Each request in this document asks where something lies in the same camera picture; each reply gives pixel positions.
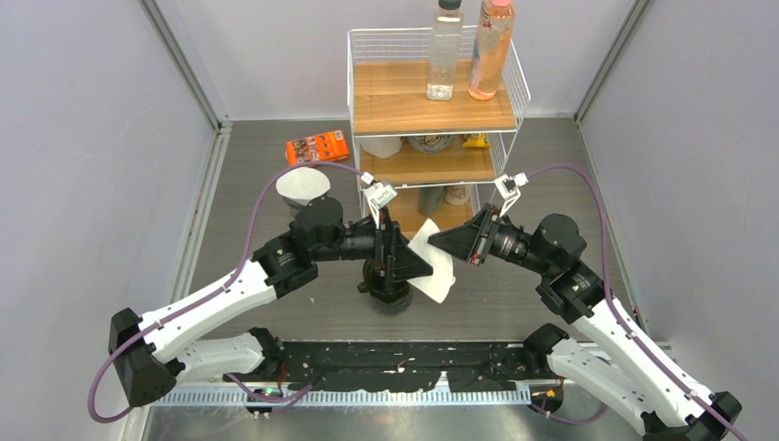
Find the dark green dripper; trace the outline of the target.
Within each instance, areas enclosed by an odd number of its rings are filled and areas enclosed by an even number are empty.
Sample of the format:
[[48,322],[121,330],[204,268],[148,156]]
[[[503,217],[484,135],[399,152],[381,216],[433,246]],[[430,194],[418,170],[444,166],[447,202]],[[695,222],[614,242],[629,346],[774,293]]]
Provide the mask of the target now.
[[363,264],[362,276],[363,281],[357,285],[357,290],[369,296],[390,298],[400,295],[403,291],[411,292],[408,282],[395,282],[393,278],[383,275],[380,269],[376,269],[372,259],[366,260]]

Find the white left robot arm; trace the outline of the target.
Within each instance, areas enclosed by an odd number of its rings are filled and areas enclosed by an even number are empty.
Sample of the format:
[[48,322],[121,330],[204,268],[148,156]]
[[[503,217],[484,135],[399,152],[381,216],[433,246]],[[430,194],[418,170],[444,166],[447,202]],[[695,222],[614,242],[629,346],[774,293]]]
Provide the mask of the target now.
[[330,197],[311,201],[289,224],[243,261],[241,268],[186,299],[138,314],[113,315],[108,352],[130,407],[159,400],[186,377],[253,373],[273,379],[282,366],[266,331],[232,340],[204,341],[202,335],[253,308],[302,288],[319,275],[323,261],[365,261],[367,289],[393,295],[412,279],[428,277],[433,266],[410,247],[387,209],[379,219],[344,223],[343,207]]

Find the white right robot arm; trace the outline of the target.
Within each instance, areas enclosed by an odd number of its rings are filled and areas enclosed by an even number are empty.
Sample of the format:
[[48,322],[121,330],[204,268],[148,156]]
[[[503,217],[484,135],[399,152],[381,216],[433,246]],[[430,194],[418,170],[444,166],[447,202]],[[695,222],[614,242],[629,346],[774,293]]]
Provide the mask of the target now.
[[494,256],[539,274],[542,302],[609,357],[603,361],[548,323],[524,341],[525,367],[533,375],[572,380],[645,440],[721,440],[735,432],[740,402],[694,379],[648,338],[581,260],[586,242],[572,218],[547,215],[528,233],[488,205],[428,242],[474,266]]

